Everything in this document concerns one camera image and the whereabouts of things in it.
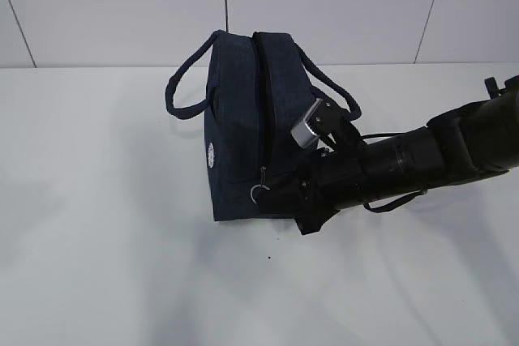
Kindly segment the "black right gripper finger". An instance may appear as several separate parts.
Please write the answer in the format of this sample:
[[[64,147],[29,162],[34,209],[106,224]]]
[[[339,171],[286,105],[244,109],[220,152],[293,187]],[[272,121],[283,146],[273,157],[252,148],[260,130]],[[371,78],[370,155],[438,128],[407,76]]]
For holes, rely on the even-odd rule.
[[[302,235],[317,233],[337,213],[333,208],[319,208],[305,215],[296,216],[294,221]]]
[[[262,214],[297,215],[302,211],[300,181],[294,175],[283,177],[259,194]]]

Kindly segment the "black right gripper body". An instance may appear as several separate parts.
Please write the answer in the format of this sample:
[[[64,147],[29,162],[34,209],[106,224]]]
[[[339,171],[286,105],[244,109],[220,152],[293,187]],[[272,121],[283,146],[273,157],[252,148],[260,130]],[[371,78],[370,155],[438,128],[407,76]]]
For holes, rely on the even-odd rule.
[[[365,203],[365,158],[360,154],[317,151],[298,171],[296,220],[329,220]]]

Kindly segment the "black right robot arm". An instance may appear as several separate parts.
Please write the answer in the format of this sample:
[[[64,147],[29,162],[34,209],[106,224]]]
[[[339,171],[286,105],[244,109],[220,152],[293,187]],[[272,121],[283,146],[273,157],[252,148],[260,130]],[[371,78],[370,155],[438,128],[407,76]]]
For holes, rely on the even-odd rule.
[[[259,210],[288,216],[302,234],[316,233],[346,208],[389,212],[435,188],[507,173],[518,165],[518,80],[499,87],[489,78],[485,86],[487,100],[385,135],[361,135],[346,109],[317,100],[292,131],[307,154],[259,192]],[[316,141],[324,146],[311,150]]]

